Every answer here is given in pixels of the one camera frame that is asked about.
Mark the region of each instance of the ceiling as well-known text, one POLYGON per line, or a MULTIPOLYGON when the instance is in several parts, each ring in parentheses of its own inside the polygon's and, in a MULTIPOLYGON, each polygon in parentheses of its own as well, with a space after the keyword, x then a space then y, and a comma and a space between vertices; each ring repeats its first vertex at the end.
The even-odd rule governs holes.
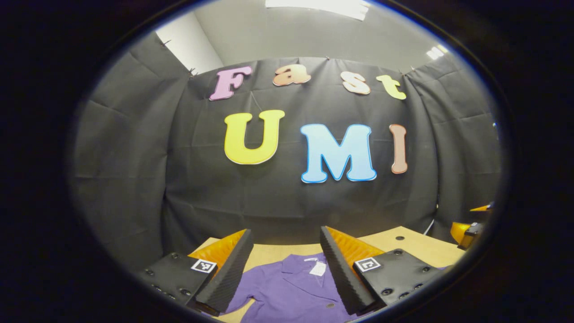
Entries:
POLYGON ((371 5, 364 21, 313 9, 267 9, 265 0, 214 1, 195 15, 224 66, 271 57, 329 56, 407 72, 431 61, 426 52, 441 43, 378 4, 371 5))

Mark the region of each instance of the letter u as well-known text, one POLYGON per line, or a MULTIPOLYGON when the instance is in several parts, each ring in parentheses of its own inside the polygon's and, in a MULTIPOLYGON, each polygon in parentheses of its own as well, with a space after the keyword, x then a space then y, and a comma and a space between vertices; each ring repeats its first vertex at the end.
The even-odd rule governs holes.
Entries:
POLYGON ((245 130, 247 122, 253 117, 251 113, 235 113, 225 118, 225 155, 237 164, 261 164, 269 160, 277 151, 279 143, 279 120, 285 116, 281 110, 267 110, 259 114, 265 122, 263 125, 263 143, 259 148, 245 147, 245 130))

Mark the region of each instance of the black screw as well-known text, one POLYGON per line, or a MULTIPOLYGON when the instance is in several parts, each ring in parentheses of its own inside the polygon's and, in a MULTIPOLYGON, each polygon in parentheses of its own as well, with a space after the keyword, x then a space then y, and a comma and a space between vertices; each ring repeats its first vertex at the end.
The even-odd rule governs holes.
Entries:
POLYGON ((191 292, 188 291, 187 289, 180 289, 180 293, 182 293, 182 295, 185 296, 191 296, 191 292))

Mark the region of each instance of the foam letter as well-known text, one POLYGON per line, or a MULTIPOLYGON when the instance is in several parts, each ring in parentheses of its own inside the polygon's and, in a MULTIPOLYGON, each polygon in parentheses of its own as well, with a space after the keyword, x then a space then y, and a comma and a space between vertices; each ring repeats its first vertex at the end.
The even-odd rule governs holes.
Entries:
POLYGON ((385 90, 387 91, 387 93, 389 93, 391 97, 399 100, 406 99, 406 94, 404 94, 403 92, 399 92, 397 90, 397 86, 401 86, 401 84, 398 81, 392 79, 388 75, 377 76, 377 80, 383 82, 385 90))
POLYGON ((217 81, 217 85, 215 86, 215 92, 210 96, 210 101, 231 98, 233 96, 233 91, 231 91, 231 85, 233 85, 233 87, 237 89, 243 82, 243 74, 250 75, 251 72, 252 72, 251 66, 233 68, 232 70, 219 71, 217 73, 219 79, 217 81))
POLYGON ((279 119, 285 116, 281 110, 267 110, 259 113, 263 124, 263 143, 259 148, 245 148, 245 129, 251 120, 251 113, 235 113, 225 118, 227 132, 225 134, 225 155, 238 164, 261 164, 269 160, 279 142, 279 119))
POLYGON ((343 86, 347 91, 358 94, 369 94, 371 88, 365 84, 365 79, 362 75, 352 72, 342 72, 341 78, 344 80, 343 86))
POLYGON ((301 64, 283 66, 275 71, 273 84, 276 86, 289 85, 291 83, 301 84, 309 81, 311 76, 307 74, 307 68, 301 64))
POLYGON ((351 169, 347 178, 352 181, 373 180, 377 172, 371 165, 369 134, 371 128, 366 125, 350 125, 341 145, 337 143, 325 125, 311 124, 301 127, 301 133, 307 136, 307 171, 301 176, 305 183, 322 183, 327 173, 321 168, 321 159, 329 168, 335 180, 343 177, 347 162, 351 159, 351 169))
POLYGON ((395 161, 391 167, 391 171, 395 174, 402 174, 406 172, 406 153, 405 153, 405 135, 406 129, 401 125, 390 125, 389 129, 393 134, 395 146, 395 161))

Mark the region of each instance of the yellow letter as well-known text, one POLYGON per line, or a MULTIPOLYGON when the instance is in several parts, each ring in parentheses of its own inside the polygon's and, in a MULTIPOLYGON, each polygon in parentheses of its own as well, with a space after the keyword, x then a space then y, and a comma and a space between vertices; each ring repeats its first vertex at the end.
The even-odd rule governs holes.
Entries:
POLYGON ((225 118, 227 132, 225 134, 225 155, 238 164, 261 164, 269 160, 279 142, 279 119, 285 116, 281 110, 267 110, 259 113, 263 124, 263 143, 259 148, 245 148, 245 129, 251 120, 251 113, 235 113, 225 118))
POLYGON ((383 82, 385 90, 387 90, 387 93, 389 93, 391 97, 399 100, 406 99, 406 94, 404 94, 403 92, 399 92, 397 90, 397 86, 401 86, 401 84, 398 81, 392 79, 388 75, 377 76, 377 80, 383 82))

